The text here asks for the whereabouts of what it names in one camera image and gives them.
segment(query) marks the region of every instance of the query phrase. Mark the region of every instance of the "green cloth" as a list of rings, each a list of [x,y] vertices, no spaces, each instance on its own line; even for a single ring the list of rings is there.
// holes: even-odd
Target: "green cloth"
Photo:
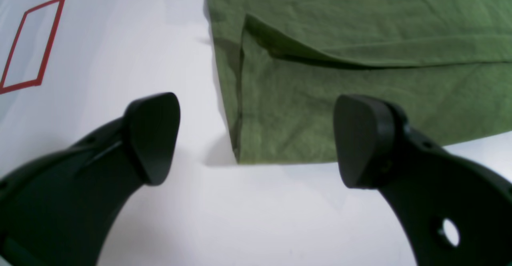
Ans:
[[[512,130],[512,0],[208,0],[240,163],[336,160],[340,94],[442,145]]]

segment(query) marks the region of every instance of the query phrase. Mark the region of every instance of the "white table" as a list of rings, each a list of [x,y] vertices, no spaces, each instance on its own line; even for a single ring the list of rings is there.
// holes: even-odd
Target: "white table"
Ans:
[[[2,69],[45,1],[0,0]],[[42,85],[0,95],[0,176],[166,91],[182,111],[171,172],[130,198],[99,265],[415,264],[385,200],[345,188],[337,164],[236,165],[205,0],[66,0]],[[512,133],[447,149],[512,180]]]

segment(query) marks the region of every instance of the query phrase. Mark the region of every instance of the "white surface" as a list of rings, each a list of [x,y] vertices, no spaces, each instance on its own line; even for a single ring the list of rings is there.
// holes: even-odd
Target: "white surface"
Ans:
[[[2,39],[45,1],[0,0]],[[236,165],[206,15],[204,0],[66,0],[42,85],[0,95],[0,175],[171,91],[182,119],[170,175],[130,198],[99,265],[414,265],[384,199],[346,189],[336,164]],[[511,179],[511,137],[448,149]]]
[[[35,80],[39,73],[58,3],[53,3],[27,15],[14,49],[4,87]]]

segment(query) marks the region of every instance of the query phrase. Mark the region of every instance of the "black plastic part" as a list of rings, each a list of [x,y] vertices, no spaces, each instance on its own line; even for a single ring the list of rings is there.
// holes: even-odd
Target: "black plastic part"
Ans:
[[[411,129],[394,104],[342,95],[334,111],[342,180],[378,189],[420,266],[504,266],[512,261],[512,184]],[[459,233],[448,243],[442,222]]]
[[[136,100],[122,118],[0,181],[0,255],[14,266],[96,264],[130,195],[167,177],[180,121],[172,93]]]

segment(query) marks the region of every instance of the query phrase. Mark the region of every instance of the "red rectangle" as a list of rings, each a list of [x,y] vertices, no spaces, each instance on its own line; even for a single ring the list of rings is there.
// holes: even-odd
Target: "red rectangle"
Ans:
[[[7,92],[31,87],[31,86],[39,86],[42,83],[42,78],[44,77],[44,71],[46,69],[46,64],[48,63],[48,58],[50,57],[50,52],[52,50],[53,40],[55,38],[55,33],[57,32],[57,27],[59,25],[60,21],[60,15],[62,14],[62,9],[64,7],[64,1],[65,0],[50,0],[48,2],[45,2],[41,5],[38,5],[36,7],[33,7],[29,10],[27,10],[23,14],[22,21],[20,22],[20,26],[18,27],[18,32],[16,33],[16,36],[14,37],[14,42],[12,43],[11,51],[9,52],[9,56],[7,57],[7,62],[5,64],[4,68],[4,74],[2,75],[2,80],[0,80],[0,94],[4,94]],[[36,10],[39,10],[43,7],[46,7],[48,5],[51,5],[53,3],[58,2],[57,12],[55,13],[55,18],[53,20],[52,29],[50,31],[50,36],[48,37],[48,42],[46,42],[46,49],[44,50],[44,54],[42,56],[41,66],[39,68],[39,72],[37,74],[37,78],[30,81],[21,82],[14,85],[9,85],[7,87],[4,87],[5,79],[7,78],[7,71],[9,70],[9,65],[11,63],[12,55],[14,54],[14,49],[16,48],[16,43],[18,42],[18,38],[20,37],[20,33],[22,32],[23,24],[25,22],[25,19],[27,18],[27,15],[31,12],[34,12]]]

